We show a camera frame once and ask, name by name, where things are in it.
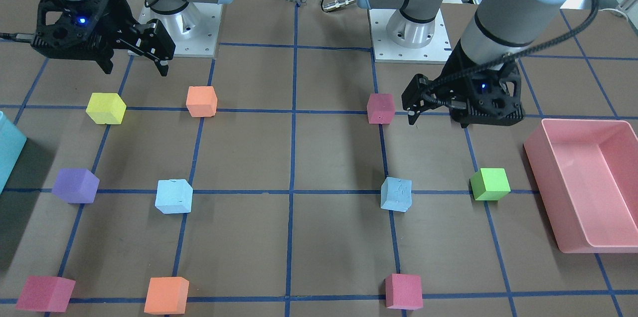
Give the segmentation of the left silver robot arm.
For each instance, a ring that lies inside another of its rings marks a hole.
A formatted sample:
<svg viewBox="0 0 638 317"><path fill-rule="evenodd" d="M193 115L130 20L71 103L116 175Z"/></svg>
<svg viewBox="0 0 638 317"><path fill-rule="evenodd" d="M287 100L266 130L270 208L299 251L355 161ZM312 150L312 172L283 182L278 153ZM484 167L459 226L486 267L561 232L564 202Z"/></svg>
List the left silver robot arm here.
<svg viewBox="0 0 638 317"><path fill-rule="evenodd" d="M357 0L363 9L392 9L387 27L399 46L426 46L435 33L444 0ZM408 122L427 110L446 107L463 128L470 124L512 126L525 110L520 101L517 59L556 46L595 19L599 0L576 28L543 43L535 41L567 0L481 0L436 79L413 76L401 95Z"/></svg>

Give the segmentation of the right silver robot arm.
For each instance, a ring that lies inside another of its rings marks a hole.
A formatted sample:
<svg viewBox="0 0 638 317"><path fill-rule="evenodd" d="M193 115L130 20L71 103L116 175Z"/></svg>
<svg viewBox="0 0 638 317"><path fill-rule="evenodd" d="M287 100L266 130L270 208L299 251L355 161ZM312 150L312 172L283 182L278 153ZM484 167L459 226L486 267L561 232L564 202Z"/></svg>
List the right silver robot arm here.
<svg viewBox="0 0 638 317"><path fill-rule="evenodd" d="M168 74L176 44L203 37L197 4L228 5L233 0L40 0L31 34L6 34L47 58L96 62L106 74L116 50L153 61Z"/></svg>

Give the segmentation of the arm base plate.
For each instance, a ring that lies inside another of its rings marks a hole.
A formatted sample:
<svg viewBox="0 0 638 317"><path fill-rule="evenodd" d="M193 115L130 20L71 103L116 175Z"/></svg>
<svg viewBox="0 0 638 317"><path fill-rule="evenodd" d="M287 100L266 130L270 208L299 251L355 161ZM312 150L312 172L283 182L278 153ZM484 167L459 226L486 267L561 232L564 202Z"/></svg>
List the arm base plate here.
<svg viewBox="0 0 638 317"><path fill-rule="evenodd" d="M376 62L447 62L453 47L441 11L427 23L409 21L397 9L371 9L368 15Z"/></svg>
<svg viewBox="0 0 638 317"><path fill-rule="evenodd" d="M191 2L183 11L161 15L144 7L140 22L157 18L166 27L175 42L175 57L214 58L225 5Z"/></svg>

